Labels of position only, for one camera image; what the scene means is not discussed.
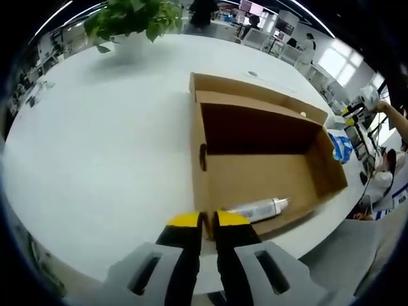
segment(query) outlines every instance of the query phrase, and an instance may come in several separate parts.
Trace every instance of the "open cardboard box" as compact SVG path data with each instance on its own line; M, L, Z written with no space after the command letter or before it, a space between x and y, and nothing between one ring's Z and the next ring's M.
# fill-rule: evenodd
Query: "open cardboard box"
M311 213L347 186L323 128L326 112L257 85L191 74L194 205L212 212L267 198L289 198L256 233ZM206 224L212 237L210 224Z

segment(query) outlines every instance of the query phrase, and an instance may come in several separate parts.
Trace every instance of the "white round table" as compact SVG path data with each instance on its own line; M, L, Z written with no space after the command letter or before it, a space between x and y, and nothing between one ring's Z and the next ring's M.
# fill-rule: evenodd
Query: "white round table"
M112 59L91 48L52 68L44 79L55 86L22 107L3 159L6 196L27 230L99 281L140 244L155 242L174 215L194 210L190 72L252 82L332 114L294 67L227 41L166 35L139 65ZM296 258L323 241L361 196L360 168L353 154L344 166L349 187L272 241ZM222 289L216 258L204 242L195 293Z

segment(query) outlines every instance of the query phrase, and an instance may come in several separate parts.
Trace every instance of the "computer monitor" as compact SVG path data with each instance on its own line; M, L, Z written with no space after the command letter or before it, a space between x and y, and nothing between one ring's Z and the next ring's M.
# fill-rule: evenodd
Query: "computer monitor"
M285 20L282 20L280 18L276 20L275 28L282 31L283 33L287 35L292 35L293 30L295 29L293 25L287 23Z
M249 12L251 10L252 2L248 0L241 0L239 9Z
M263 6L262 5L258 5L256 3L253 3L251 5L251 8L249 10L249 13L256 15L256 16L262 16L262 12L263 12Z

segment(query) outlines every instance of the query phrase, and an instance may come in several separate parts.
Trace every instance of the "box flap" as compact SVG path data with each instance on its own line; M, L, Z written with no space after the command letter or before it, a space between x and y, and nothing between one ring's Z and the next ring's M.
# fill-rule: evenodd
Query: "box flap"
M231 94L280 105L289 108L296 113L305 112L307 118L320 125L323 125L327 118L327 113L325 111L306 102L286 96L271 89L220 76L191 73L190 91L194 95L196 94L196 91L219 92L221 94Z
M302 116L300 113L291 110L290 108L280 105L259 101L257 99L241 97L232 94L221 94L214 91L196 91L196 101L200 103L212 103L222 105L235 105L241 107L254 108L256 110L264 110L266 112L279 113L285 116L298 118L300 120L307 120L313 123L315 121Z

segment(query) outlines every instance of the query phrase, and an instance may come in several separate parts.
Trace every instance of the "person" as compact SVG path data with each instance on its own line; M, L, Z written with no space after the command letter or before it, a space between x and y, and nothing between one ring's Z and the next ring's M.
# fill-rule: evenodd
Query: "person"
M261 22L261 20L259 19L258 16L256 15L251 15L249 17L249 25L247 25L242 33L241 39L243 39L245 36L247 36L249 30L251 29L256 29L256 30L260 30L260 28L258 27L258 24Z
M312 33L306 34L306 40L303 41L297 48L302 51L301 56L295 62L295 68L302 74L306 75L312 64L313 55L316 51L316 42Z
M408 151L408 144L401 138L401 151L407 152Z
M375 110L384 113L393 122L404 142L408 143L408 120L385 101L381 101Z
M397 167L397 153L395 150L391 149L385 152L385 148L383 148L382 161L383 162L371 174L372 178L368 183L365 195L359 203L361 208L369 210L370 212L373 212L373 204L383 199L392 187ZM403 165L404 164L399 164L399 169L401 169Z
M194 0L189 11L193 13L184 34L213 37L212 14L218 11L215 0Z

